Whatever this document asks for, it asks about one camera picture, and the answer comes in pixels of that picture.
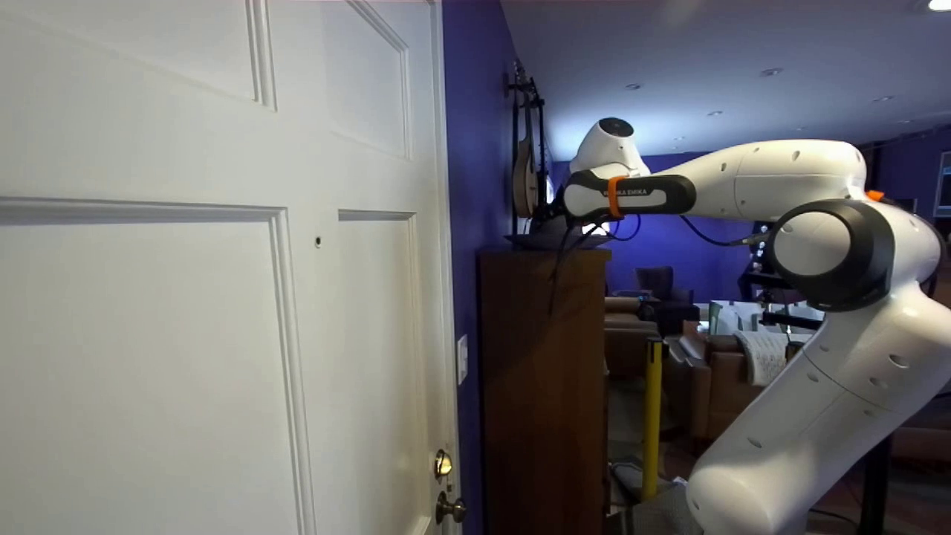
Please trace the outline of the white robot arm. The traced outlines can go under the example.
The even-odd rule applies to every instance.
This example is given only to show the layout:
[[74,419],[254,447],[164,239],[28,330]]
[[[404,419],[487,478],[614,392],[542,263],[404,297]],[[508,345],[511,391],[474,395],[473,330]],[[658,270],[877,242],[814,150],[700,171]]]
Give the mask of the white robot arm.
[[951,382],[951,312],[923,291],[939,233],[868,193],[844,140],[753,140],[654,174],[633,125],[593,123],[557,209],[759,220],[767,260],[820,312],[807,342],[636,519],[661,535],[800,535],[810,505]]

